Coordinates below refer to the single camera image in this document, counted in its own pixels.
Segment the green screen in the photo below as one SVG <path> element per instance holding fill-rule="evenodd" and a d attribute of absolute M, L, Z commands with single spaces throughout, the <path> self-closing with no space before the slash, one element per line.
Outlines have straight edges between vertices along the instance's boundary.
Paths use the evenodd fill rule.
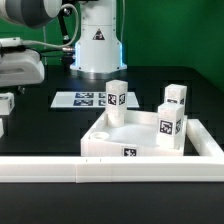
<path fill-rule="evenodd" d="M 122 0 L 117 2 L 120 36 Z M 71 36 L 74 16 L 66 24 Z M 43 29 L 4 21 L 0 27 L 1 38 L 44 40 Z M 46 37 L 50 43 L 61 44 L 57 20 L 46 26 Z M 224 91 L 223 0 L 126 0 L 123 46 L 128 66 L 192 67 Z M 49 58 L 48 64 L 60 64 L 60 58 Z"/>

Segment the white box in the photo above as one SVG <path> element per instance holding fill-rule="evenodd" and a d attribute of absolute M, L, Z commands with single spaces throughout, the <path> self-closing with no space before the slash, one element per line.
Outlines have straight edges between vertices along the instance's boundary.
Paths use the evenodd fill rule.
<path fill-rule="evenodd" d="M 2 137 L 3 134 L 4 134 L 3 123 L 2 119 L 0 119 L 0 138 Z"/>
<path fill-rule="evenodd" d="M 15 106 L 14 94 L 0 94 L 0 115 L 9 115 Z"/>
<path fill-rule="evenodd" d="M 185 105 L 187 87 L 171 84 L 165 88 L 164 103 L 177 103 Z"/>
<path fill-rule="evenodd" d="M 81 156 L 183 156 L 186 116 L 177 149 L 169 149 L 156 143 L 157 113 L 127 110 L 124 125 L 120 128 L 108 126 L 107 119 L 104 112 L 81 139 Z M 92 138 L 94 133 L 101 133 L 102 138 Z"/>

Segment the white block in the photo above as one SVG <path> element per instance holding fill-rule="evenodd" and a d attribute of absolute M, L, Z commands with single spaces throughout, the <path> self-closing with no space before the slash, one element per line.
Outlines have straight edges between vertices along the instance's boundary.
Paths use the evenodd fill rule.
<path fill-rule="evenodd" d="M 0 119 L 0 138 L 2 137 L 3 134 L 4 134 L 3 123 L 2 119 Z"/>
<path fill-rule="evenodd" d="M 9 115 L 15 106 L 14 94 L 0 94 L 0 115 Z"/>
<path fill-rule="evenodd" d="M 128 84 L 124 81 L 113 80 L 106 83 L 106 113 L 109 115 L 123 115 L 127 110 Z"/>
<path fill-rule="evenodd" d="M 171 84 L 165 88 L 164 103 L 177 103 L 185 105 L 187 87 Z"/>
<path fill-rule="evenodd" d="M 184 106 L 164 103 L 158 107 L 158 133 L 156 142 L 161 147 L 179 148 L 184 118 Z"/>

